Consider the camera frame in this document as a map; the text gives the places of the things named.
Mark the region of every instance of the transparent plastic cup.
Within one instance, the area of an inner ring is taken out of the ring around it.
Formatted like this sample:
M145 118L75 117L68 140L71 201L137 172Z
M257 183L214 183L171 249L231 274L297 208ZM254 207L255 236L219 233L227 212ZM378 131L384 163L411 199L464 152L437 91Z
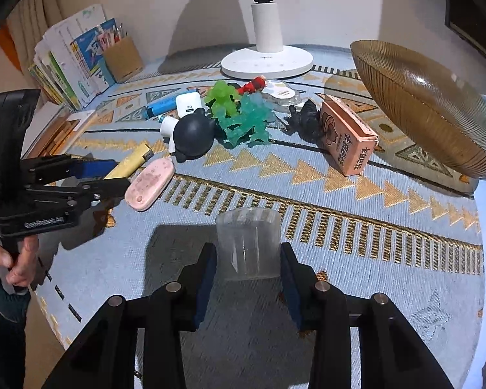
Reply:
M275 278L280 272L281 215L249 207L218 215L218 273L225 280Z

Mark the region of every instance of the beige curtain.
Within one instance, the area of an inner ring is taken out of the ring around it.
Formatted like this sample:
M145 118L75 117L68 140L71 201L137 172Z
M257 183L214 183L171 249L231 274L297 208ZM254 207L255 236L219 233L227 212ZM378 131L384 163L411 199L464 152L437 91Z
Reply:
M37 87L27 70L34 58L34 47L45 31L62 19L57 0L20 0L7 18L7 25L27 82Z

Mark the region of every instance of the human hand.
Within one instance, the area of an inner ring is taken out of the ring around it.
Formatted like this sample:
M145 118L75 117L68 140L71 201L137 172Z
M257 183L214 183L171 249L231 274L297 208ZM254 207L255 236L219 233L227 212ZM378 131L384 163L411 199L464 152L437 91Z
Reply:
M0 266L11 269L6 276L6 281L9 284L26 287L32 282L36 271L38 247L39 241L37 235L25 237L16 261L13 261L11 255L0 247Z

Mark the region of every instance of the white lamp base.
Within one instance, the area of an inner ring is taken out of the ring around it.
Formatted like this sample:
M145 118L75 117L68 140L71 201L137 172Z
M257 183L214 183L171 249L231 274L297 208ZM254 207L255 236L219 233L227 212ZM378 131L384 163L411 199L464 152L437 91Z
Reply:
M306 50L284 46L278 53L260 53L255 46L228 54L221 61L221 70L237 79L284 79L302 75L313 66L313 56Z

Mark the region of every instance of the red toy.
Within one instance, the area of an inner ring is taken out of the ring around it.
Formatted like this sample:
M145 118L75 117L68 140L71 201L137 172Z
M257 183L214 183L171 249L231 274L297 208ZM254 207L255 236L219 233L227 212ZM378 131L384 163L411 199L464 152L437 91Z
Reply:
M238 93L243 95L245 92L254 93L259 90L263 90L266 87L265 77L259 76L256 77L254 80L251 80L246 85L242 86L238 89Z

